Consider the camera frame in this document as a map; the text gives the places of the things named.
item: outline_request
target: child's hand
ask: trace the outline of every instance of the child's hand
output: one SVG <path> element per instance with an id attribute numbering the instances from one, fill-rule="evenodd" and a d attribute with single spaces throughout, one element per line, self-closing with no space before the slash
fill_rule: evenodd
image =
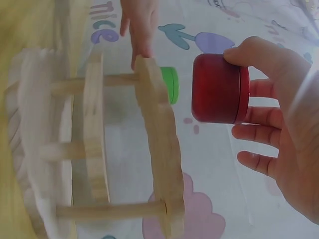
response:
<path id="1" fill-rule="evenodd" d="M 134 68 L 137 55 L 152 57 L 152 40 L 158 23 L 158 0 L 121 0 L 121 36 L 130 26 L 132 63 Z"/>

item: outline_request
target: wooden board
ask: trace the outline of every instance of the wooden board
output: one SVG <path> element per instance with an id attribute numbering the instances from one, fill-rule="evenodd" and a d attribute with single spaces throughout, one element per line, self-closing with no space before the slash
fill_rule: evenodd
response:
<path id="1" fill-rule="evenodd" d="M 155 60 L 138 56 L 135 68 L 139 75 L 136 98 L 148 133 L 155 199 L 166 205 L 166 215 L 159 216 L 159 222 L 166 238 L 177 238 L 183 234 L 185 206 L 175 116 Z"/>
<path id="2" fill-rule="evenodd" d="M 103 120 L 103 59 L 91 54 L 83 92 L 83 142 L 92 196 L 109 202 Z"/>

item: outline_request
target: purple balloon print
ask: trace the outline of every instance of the purple balloon print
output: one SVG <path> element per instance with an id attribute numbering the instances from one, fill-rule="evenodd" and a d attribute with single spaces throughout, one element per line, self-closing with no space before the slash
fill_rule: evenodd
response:
<path id="1" fill-rule="evenodd" d="M 224 50 L 235 45 L 229 38 L 210 32 L 199 33 L 195 37 L 195 43 L 203 53 L 214 54 L 223 54 Z"/>
<path id="2" fill-rule="evenodd" d="M 165 26 L 159 26 L 158 29 L 164 32 L 172 43 L 184 50 L 190 48 L 186 40 L 195 41 L 197 47 L 203 53 L 222 54 L 225 49 L 235 45 L 229 38 L 210 32 L 201 32 L 194 37 L 182 32 L 185 29 L 182 24 L 170 23 Z"/>

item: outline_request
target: bed sheet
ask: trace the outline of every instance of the bed sheet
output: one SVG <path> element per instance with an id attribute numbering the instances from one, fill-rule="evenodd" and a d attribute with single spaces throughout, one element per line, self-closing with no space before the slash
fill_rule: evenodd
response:
<path id="1" fill-rule="evenodd" d="M 241 166 L 237 152 L 277 156 L 277 150 L 235 140 L 231 125 L 197 122 L 191 114 L 192 63 L 204 53 L 222 53 L 257 35 L 291 48 L 313 62 L 316 45 L 300 34 L 248 14 L 233 15 L 194 0 L 160 1 L 154 48 L 160 66 L 179 74 L 179 100 L 173 106 L 185 182 L 183 239 L 317 239 L 319 227 L 294 211 L 274 180 Z M 118 0 L 95 0 L 84 35 L 79 75 L 92 49 L 104 51 L 104 73 L 131 72 L 130 37 L 119 37 Z M 265 76 L 250 68 L 251 79 Z M 251 98 L 251 105 L 277 106 Z M 143 118 L 130 87 L 105 89 L 107 173 L 113 203 L 147 201 L 153 192 L 151 160 Z M 74 204 L 91 202 L 85 165 L 76 162 Z M 79 239 L 163 239 L 156 220 L 78 223 Z"/>

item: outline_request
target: wooden toy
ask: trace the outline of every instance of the wooden toy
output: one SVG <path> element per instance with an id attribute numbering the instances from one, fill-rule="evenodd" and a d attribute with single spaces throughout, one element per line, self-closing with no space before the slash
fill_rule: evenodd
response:
<path id="1" fill-rule="evenodd" d="M 26 155 L 32 152 L 32 159 L 26 160 L 26 163 L 32 161 L 30 167 L 37 168 L 37 171 L 28 171 L 36 174 L 30 177 L 34 181 L 41 179 L 41 182 L 35 182 L 40 185 L 39 195 L 37 190 L 34 193 L 36 198 L 43 201 L 42 208 L 39 208 L 38 202 L 36 204 L 32 201 L 31 204 L 42 218 L 43 227 L 39 230 L 45 230 L 49 239 L 66 238 L 67 230 L 63 227 L 66 227 L 67 221 L 123 220 L 149 216 L 158 217 L 166 238 L 176 238 L 183 233 L 184 184 L 181 153 L 174 113 L 170 105 L 176 102 L 178 97 L 177 74 L 175 69 L 160 68 L 154 59 L 141 56 L 137 57 L 135 66 L 133 74 L 104 75 L 103 56 L 92 53 L 87 63 L 85 78 L 55 79 L 55 71 L 51 69 L 52 77 L 34 81 L 33 84 L 37 84 L 34 89 L 20 81 L 7 88 L 7 94 L 18 91 L 18 98 L 23 99 L 20 101 L 23 109 L 18 109 L 21 111 L 23 124 L 20 130 L 22 142 L 25 135 L 28 135 L 29 139 L 34 137 L 33 143 L 23 145 L 23 150 Z M 109 200 L 103 125 L 103 116 L 107 112 L 103 112 L 103 87 L 126 85 L 135 87 L 136 99 L 144 118 L 156 201 L 117 205 L 111 204 Z M 65 134 L 71 128 L 72 114 L 71 111 L 65 114 L 65 106 L 69 106 L 66 104 L 68 97 L 75 94 L 83 94 L 83 140 L 71 141 L 69 136 L 62 140 L 61 137 L 53 137 L 57 130 L 53 126 L 56 121 L 59 122 L 60 134 Z M 64 109 L 51 107 L 53 103 L 57 105 L 59 102 L 64 105 Z M 81 159 L 86 160 L 91 193 L 99 204 L 74 207 L 66 203 L 67 200 L 60 201 L 56 194 L 71 193 L 71 188 L 67 186 L 71 185 L 70 163 L 71 160 Z M 63 180 L 56 180 L 56 174 Z"/>
<path id="2" fill-rule="evenodd" d="M 221 54 L 201 54 L 193 66 L 192 113 L 201 122 L 241 123 L 247 114 L 247 67 L 226 62 Z"/>

